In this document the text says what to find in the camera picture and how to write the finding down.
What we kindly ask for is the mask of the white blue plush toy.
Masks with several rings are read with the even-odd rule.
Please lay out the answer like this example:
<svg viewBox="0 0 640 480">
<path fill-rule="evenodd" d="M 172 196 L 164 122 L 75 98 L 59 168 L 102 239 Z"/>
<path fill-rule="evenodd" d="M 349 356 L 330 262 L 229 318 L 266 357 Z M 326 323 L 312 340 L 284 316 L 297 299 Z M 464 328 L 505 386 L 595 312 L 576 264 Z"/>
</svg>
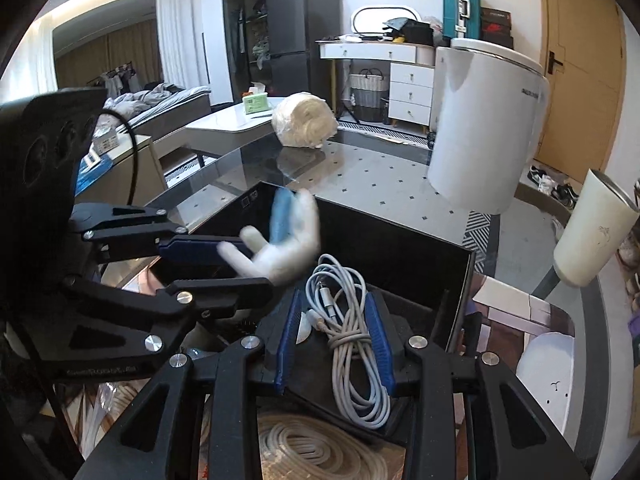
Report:
<svg viewBox="0 0 640 480">
<path fill-rule="evenodd" d="M 266 278 L 274 286 L 292 282 L 318 257 L 321 248 L 318 205 L 306 188 L 292 196 L 288 227 L 284 240 L 267 242 L 258 229 L 246 226 L 240 239 L 253 255 L 248 258 L 229 242 L 218 244 L 218 255 L 241 278 Z"/>
</svg>

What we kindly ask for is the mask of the black cardboard storage box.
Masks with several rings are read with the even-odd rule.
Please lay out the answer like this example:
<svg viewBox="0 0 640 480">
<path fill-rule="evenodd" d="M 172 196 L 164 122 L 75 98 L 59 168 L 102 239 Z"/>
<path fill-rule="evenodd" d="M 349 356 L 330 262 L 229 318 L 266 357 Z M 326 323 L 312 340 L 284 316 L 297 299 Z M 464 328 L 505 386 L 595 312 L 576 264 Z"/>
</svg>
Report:
<svg viewBox="0 0 640 480">
<path fill-rule="evenodd" d="M 267 234 L 273 197 L 280 186 L 260 182 L 232 200 L 196 229 L 198 235 L 235 236 L 243 226 Z M 431 345 L 454 351 L 459 339 L 466 298 L 473 274 L 472 252 L 431 235 L 398 226 L 363 211 L 317 198 L 321 244 L 324 252 L 358 271 L 373 289 L 375 304 L 386 312 L 381 318 L 394 322 L 398 337 L 387 335 L 384 344 L 399 363 L 398 344 L 420 335 Z M 230 278 L 222 263 L 186 263 L 160 258 L 151 266 L 163 285 L 193 278 Z M 313 333 L 296 346 L 286 376 L 285 395 L 311 413 L 348 428 L 338 411 L 331 386 L 331 351 L 326 336 Z M 379 430 L 355 429 L 378 434 L 384 440 L 407 445 L 412 416 L 416 414 L 408 387 L 401 385 L 400 371 L 392 388 L 390 420 Z"/>
</svg>

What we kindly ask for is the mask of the white low side table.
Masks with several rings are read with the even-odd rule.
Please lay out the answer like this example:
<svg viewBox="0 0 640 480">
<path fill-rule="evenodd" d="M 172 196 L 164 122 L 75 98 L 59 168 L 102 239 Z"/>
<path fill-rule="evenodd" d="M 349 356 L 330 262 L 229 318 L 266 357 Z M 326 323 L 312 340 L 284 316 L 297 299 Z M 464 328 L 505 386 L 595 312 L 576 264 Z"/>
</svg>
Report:
<svg viewBox="0 0 640 480">
<path fill-rule="evenodd" d="M 246 144 L 273 133 L 271 117 L 282 98 L 268 98 L 268 108 L 263 112 L 247 114 L 245 106 L 235 104 L 217 110 L 186 125 L 185 148 L 210 157 L 221 157 Z"/>
</svg>

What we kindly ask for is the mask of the bed with grey bedding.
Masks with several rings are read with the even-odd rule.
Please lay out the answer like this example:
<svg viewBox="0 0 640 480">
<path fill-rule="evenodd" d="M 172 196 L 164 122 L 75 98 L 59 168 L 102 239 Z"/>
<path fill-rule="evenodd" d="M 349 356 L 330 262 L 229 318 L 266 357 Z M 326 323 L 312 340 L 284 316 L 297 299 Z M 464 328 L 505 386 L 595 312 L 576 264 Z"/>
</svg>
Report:
<svg viewBox="0 0 640 480">
<path fill-rule="evenodd" d="M 108 98 L 104 108 L 125 117 L 135 134 L 158 140 L 208 115 L 209 93 L 207 86 L 176 90 L 173 86 L 158 84 L 152 90 Z"/>
</svg>

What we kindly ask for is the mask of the green tissue box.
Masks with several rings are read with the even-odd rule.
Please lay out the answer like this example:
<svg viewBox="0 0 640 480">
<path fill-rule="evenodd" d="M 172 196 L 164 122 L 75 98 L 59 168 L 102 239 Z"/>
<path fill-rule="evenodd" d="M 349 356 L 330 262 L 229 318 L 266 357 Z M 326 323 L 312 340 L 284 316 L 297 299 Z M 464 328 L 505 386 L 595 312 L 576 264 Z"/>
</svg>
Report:
<svg viewBox="0 0 640 480">
<path fill-rule="evenodd" d="M 247 115 L 267 113 L 271 110 L 266 92 L 245 93 L 242 97 L 244 112 Z"/>
</svg>

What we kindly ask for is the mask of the cream yarn bundle in plastic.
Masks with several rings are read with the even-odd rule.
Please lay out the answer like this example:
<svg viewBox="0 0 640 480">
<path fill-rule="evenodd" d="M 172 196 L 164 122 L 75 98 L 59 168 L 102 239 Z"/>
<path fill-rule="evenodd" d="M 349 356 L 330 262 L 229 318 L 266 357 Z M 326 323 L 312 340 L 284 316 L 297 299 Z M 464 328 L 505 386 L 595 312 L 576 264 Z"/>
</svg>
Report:
<svg viewBox="0 0 640 480">
<path fill-rule="evenodd" d="M 308 92 L 284 98 L 272 113 L 271 125 L 285 148 L 321 148 L 338 127 L 326 101 Z"/>
</svg>

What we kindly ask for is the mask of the woven laundry basket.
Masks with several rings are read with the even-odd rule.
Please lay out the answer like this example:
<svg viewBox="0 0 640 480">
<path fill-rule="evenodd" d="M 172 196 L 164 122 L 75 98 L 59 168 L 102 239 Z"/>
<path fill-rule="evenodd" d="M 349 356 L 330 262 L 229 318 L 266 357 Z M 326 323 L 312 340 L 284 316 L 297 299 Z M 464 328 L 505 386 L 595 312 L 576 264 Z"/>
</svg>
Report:
<svg viewBox="0 0 640 480">
<path fill-rule="evenodd" d="M 358 120 L 380 122 L 383 115 L 382 99 L 388 97 L 390 82 L 378 68 L 363 68 L 350 73 L 350 102 Z"/>
</svg>

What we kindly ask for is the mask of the cream cylindrical bin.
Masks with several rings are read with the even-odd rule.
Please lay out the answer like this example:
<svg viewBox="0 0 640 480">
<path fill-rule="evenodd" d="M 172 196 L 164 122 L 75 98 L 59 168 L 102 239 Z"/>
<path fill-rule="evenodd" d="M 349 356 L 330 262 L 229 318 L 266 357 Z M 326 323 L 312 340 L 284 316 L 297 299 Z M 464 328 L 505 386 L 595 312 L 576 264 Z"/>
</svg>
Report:
<svg viewBox="0 0 640 480">
<path fill-rule="evenodd" d="M 639 208 L 611 178 L 589 169 L 575 208 L 553 252 L 560 280 L 586 287 L 623 243 Z"/>
</svg>

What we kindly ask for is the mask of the white cylindrical appliance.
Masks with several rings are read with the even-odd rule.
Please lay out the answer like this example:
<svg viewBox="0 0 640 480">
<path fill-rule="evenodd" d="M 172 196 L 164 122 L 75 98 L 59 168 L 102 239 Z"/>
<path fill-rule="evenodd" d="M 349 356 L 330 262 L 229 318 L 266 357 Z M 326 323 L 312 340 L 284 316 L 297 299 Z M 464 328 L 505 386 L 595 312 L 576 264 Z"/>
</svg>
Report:
<svg viewBox="0 0 640 480">
<path fill-rule="evenodd" d="M 544 126 L 544 69 L 520 52 L 469 38 L 454 38 L 435 56 L 427 180 L 452 206 L 502 214 Z"/>
</svg>

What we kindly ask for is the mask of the black refrigerator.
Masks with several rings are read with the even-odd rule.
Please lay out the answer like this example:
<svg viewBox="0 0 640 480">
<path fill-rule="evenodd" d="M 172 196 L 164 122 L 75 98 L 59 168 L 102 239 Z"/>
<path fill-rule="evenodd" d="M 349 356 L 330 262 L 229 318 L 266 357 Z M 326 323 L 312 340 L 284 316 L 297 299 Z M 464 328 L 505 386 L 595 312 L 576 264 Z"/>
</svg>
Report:
<svg viewBox="0 0 640 480">
<path fill-rule="evenodd" d="M 266 0 L 271 93 L 331 99 L 330 66 L 318 42 L 341 33 L 341 0 Z"/>
</svg>

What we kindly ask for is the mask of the white drawer desk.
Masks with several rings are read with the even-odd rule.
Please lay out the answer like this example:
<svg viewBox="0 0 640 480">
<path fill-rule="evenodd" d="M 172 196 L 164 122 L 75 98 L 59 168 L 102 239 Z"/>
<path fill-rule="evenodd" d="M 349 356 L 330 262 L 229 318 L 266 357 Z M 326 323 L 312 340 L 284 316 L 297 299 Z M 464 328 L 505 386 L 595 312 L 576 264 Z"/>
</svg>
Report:
<svg viewBox="0 0 640 480">
<path fill-rule="evenodd" d="M 435 48 L 393 41 L 320 40 L 320 58 L 331 63 L 334 112 L 349 101 L 356 112 L 393 124 L 430 128 Z"/>
</svg>

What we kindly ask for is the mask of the oval vanity mirror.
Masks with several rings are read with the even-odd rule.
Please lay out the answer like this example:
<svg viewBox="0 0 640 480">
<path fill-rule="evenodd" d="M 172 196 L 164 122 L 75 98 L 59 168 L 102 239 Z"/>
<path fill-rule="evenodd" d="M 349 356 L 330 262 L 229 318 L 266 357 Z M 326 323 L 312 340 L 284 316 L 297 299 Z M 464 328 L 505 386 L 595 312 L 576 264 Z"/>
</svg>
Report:
<svg viewBox="0 0 640 480">
<path fill-rule="evenodd" d="M 350 29 L 359 36 L 384 37 L 393 24 L 404 24 L 407 20 L 420 22 L 422 16 L 408 6 L 362 6 L 352 12 Z"/>
</svg>

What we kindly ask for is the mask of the black bag on desk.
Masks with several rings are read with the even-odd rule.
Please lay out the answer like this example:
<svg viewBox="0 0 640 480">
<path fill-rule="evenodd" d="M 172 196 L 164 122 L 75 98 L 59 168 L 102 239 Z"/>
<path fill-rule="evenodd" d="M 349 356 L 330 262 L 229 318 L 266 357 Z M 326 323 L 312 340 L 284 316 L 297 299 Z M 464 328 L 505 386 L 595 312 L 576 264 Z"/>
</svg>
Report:
<svg viewBox="0 0 640 480">
<path fill-rule="evenodd" d="M 393 40 L 402 38 L 409 44 L 424 44 L 434 46 L 434 30 L 427 22 L 420 22 L 413 18 L 392 18 L 383 25 L 383 32 Z"/>
</svg>

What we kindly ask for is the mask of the stacked shoe boxes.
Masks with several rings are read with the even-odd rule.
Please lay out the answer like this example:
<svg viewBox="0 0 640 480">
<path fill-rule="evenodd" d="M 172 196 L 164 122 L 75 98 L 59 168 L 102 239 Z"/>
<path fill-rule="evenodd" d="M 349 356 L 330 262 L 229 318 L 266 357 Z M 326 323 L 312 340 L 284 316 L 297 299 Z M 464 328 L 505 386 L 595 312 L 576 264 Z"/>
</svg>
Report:
<svg viewBox="0 0 640 480">
<path fill-rule="evenodd" d="M 480 39 L 514 49 L 511 13 L 483 6 L 480 9 Z"/>
</svg>

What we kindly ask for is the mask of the teal hard suitcase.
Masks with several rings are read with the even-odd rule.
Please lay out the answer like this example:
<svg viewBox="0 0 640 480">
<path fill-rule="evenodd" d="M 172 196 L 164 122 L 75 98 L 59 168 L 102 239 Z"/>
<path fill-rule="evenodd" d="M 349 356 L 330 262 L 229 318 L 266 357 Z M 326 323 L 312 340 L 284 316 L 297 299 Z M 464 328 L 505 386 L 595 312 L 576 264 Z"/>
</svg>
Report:
<svg viewBox="0 0 640 480">
<path fill-rule="evenodd" d="M 480 0 L 442 0 L 442 36 L 480 39 Z"/>
</svg>

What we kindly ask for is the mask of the tan wooden door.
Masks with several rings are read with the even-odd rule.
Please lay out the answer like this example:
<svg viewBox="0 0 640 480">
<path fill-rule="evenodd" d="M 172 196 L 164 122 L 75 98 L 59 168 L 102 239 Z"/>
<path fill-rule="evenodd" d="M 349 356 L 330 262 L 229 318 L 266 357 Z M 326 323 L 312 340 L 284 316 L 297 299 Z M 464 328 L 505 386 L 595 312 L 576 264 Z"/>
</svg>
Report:
<svg viewBox="0 0 640 480">
<path fill-rule="evenodd" d="M 546 0 L 551 98 L 538 162 L 582 182 L 610 157 L 624 99 L 626 47 L 614 0 Z"/>
</svg>

